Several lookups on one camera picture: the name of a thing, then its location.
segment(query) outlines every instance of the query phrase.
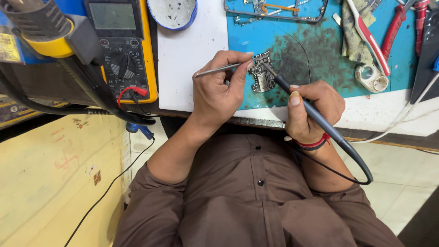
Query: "soldering iron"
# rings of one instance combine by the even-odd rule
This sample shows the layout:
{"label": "soldering iron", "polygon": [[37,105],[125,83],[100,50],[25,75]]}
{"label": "soldering iron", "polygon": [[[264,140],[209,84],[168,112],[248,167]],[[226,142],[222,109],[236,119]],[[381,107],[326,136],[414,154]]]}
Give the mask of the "soldering iron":
{"label": "soldering iron", "polygon": [[[276,82],[288,95],[290,94],[290,83],[287,81],[287,79],[282,74],[277,74],[274,72],[270,66],[266,63],[262,63],[262,65],[274,76],[274,82]],[[344,139],[344,137],[332,126],[323,116],[318,112],[309,102],[306,100],[303,101],[303,105],[305,106],[306,113],[316,121],[320,127],[326,133],[328,133],[329,136],[334,139],[334,141],[360,166],[360,168],[363,170],[364,174],[367,177],[366,182],[359,182],[356,181],[355,183],[361,184],[361,185],[368,185],[373,182],[372,173],[367,167],[366,163],[363,161],[361,156],[357,153],[357,151],[347,142],[347,140]]]}

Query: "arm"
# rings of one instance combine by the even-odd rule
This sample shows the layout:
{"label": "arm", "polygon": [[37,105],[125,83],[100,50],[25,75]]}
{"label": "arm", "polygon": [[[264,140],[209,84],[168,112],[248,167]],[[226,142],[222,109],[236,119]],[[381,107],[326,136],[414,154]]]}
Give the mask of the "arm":
{"label": "arm", "polygon": [[[113,247],[173,246],[183,217],[186,177],[198,148],[232,115],[244,97],[251,54],[219,51],[198,72],[241,62],[235,72],[219,72],[193,79],[194,111],[136,174],[131,201],[123,212]],[[223,84],[230,81],[230,86]]]}
{"label": "arm", "polygon": [[403,247],[389,227],[376,217],[359,184],[340,192],[312,192],[322,198],[349,226],[358,246]]}
{"label": "arm", "polygon": [[186,179],[198,148],[233,116],[244,98],[247,70],[253,66],[253,53],[219,51],[195,74],[241,62],[235,72],[218,72],[193,78],[194,111],[186,123],[148,160],[148,169],[158,179],[179,183]]}
{"label": "arm", "polygon": [[[303,106],[302,97],[313,100],[314,107],[325,117],[329,123],[337,123],[345,109],[344,99],[326,82],[319,80],[315,83],[295,86],[288,101],[288,120],[285,125],[288,134],[303,144],[318,142],[325,132],[313,119],[308,117]],[[333,145],[326,142],[314,151],[304,151],[315,160],[328,167],[353,178]],[[311,189],[321,192],[336,192],[348,189],[352,182],[338,176],[332,171],[303,157],[303,176]]]}
{"label": "arm", "polygon": [[[343,98],[324,81],[304,86],[291,86],[288,101],[288,134],[303,144],[318,142],[324,130],[308,117],[302,97],[312,99],[314,107],[331,124],[337,123],[345,110]],[[334,146],[325,143],[314,151],[304,151],[315,160],[353,178]],[[358,246],[386,247],[403,245],[392,231],[376,218],[371,203],[359,184],[354,184],[323,166],[303,157],[303,176],[313,195],[322,198],[349,226]]]}

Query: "blue silicone repair mat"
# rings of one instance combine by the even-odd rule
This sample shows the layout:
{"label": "blue silicone repair mat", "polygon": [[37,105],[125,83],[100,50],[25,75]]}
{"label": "blue silicone repair mat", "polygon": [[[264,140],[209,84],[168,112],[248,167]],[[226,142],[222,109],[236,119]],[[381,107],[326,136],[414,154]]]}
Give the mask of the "blue silicone repair mat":
{"label": "blue silicone repair mat", "polygon": [[[292,0],[266,2],[282,6],[295,3]],[[299,5],[299,16],[317,16],[318,8],[322,4],[321,0],[311,0]],[[397,4],[396,0],[384,0],[373,12],[377,20],[369,30],[379,45],[384,39]],[[243,0],[227,0],[227,5],[231,9],[254,12],[253,4],[244,5]],[[372,94],[354,78],[357,63],[341,56],[343,31],[332,18],[334,13],[341,17],[341,8],[340,2],[329,0],[325,15],[318,23],[265,18],[241,26],[234,24],[236,14],[228,13],[229,50],[253,51],[255,55],[269,51],[273,69],[282,73],[293,84],[307,84],[311,75],[312,82],[322,79],[331,84],[344,98]],[[240,15],[241,21],[249,17],[251,16]],[[417,66],[414,24],[414,11],[410,10],[393,43],[388,61],[391,69],[391,75],[388,77],[390,82],[384,92],[413,87]],[[279,86],[263,93],[254,93],[254,83],[253,75],[247,74],[244,102],[239,110],[287,105],[288,96]]]}

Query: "soldering iron tip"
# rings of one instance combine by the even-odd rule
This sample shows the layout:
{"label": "soldering iron tip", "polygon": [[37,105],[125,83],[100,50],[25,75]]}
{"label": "soldering iron tip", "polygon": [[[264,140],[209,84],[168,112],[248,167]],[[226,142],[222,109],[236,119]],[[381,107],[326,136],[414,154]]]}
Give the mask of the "soldering iron tip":
{"label": "soldering iron tip", "polygon": [[272,68],[270,68],[270,66],[268,66],[268,64],[266,63],[262,63],[262,65],[273,75],[273,76],[277,76],[276,72],[273,71]]}

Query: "black wrist band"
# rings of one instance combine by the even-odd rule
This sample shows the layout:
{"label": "black wrist band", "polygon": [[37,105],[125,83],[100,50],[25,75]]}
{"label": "black wrist band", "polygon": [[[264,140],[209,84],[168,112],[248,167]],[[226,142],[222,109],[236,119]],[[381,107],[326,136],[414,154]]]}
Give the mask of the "black wrist band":
{"label": "black wrist band", "polygon": [[305,151],[313,151],[313,150],[317,150],[317,149],[319,149],[319,148],[322,147],[323,144],[325,144],[325,143],[326,143],[326,139],[324,139],[323,142],[320,143],[318,146],[315,146],[315,147],[312,147],[312,148],[305,148],[305,147],[302,147],[302,146],[300,146],[300,147],[302,148],[302,150],[305,150]]}

